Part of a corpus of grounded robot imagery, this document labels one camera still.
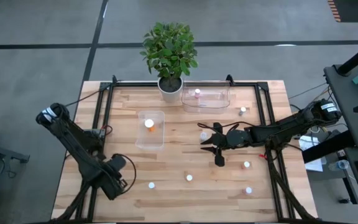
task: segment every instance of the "potted plant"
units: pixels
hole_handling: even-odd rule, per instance
[[[157,22],[150,32],[144,35],[143,46],[150,74],[152,68],[158,72],[158,88],[166,102],[179,99],[183,88],[182,73],[190,75],[190,67],[196,68],[197,51],[189,25],[180,23],[162,24]]]

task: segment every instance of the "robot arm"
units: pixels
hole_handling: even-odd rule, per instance
[[[248,123],[242,121],[236,122],[226,135],[223,134],[224,126],[219,123],[214,123],[213,128],[199,123],[199,127],[210,128],[215,132],[215,134],[201,144],[213,144],[216,147],[202,147],[201,149],[215,154],[215,164],[217,166],[224,166],[222,151],[226,149],[265,145],[269,149],[279,150],[291,141],[292,136],[304,134],[313,126],[335,124],[341,116],[341,112],[336,109],[332,102],[323,99],[312,102],[296,114],[268,126],[252,125],[251,127],[244,128],[244,130],[237,130],[236,128],[239,123]]]
[[[101,187],[108,199],[114,200],[124,192],[127,182],[119,171],[125,166],[125,159],[115,154],[110,160],[103,154],[104,130],[84,131],[70,120],[67,108],[54,103],[36,117],[36,122],[47,128],[65,146],[78,163],[78,169],[85,182],[76,199],[66,212],[58,218],[69,219],[78,202],[85,196],[88,188]]]

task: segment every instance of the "clear plastic container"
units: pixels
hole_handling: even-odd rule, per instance
[[[136,146],[141,149],[162,150],[164,147],[165,114],[162,111],[141,111],[138,114],[138,129]],[[145,121],[154,122],[150,130]]]
[[[189,113],[224,113],[230,105],[228,81],[185,82],[181,96],[183,109]]]

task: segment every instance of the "wooden tabletop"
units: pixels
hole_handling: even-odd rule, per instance
[[[283,81],[267,81],[276,120],[291,115]],[[81,97],[99,89],[100,82],[84,82]],[[180,102],[165,103],[154,87],[114,88],[109,125],[113,131],[106,138],[104,153],[129,156],[136,165],[137,180],[133,188],[113,201],[98,190],[94,221],[96,222],[274,222],[277,221],[272,189],[263,154],[264,147],[247,147],[223,152],[224,167],[214,165],[214,156],[200,149],[200,133],[210,130],[197,127],[197,122],[212,126],[213,122],[229,124],[247,121],[260,124],[255,90],[232,87],[231,104],[223,114],[191,114]],[[83,129],[92,126],[97,95],[79,102],[75,123]],[[104,112],[106,98],[103,101]],[[247,111],[239,116],[239,108]],[[165,145],[162,151],[141,150],[135,146],[138,112],[157,110],[165,113]],[[317,217],[302,154],[294,148],[283,151],[290,188],[300,203]],[[250,168],[241,169],[244,161]],[[127,163],[121,171],[128,183],[134,171]],[[187,174],[193,176],[187,182]],[[149,182],[155,183],[149,189]],[[72,157],[64,164],[52,218],[61,215],[78,193],[81,175]],[[244,194],[246,187],[251,194]],[[282,199],[284,214],[287,214]]]

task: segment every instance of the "paper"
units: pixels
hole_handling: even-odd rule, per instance
[[[301,147],[302,151],[307,150],[310,147],[316,146],[319,144],[319,141],[316,137],[313,137],[313,142],[311,137],[309,136],[302,136],[299,138],[299,146]],[[321,159],[316,159],[315,161],[308,162],[305,164],[307,170],[312,171],[323,171],[323,165],[321,164]]]

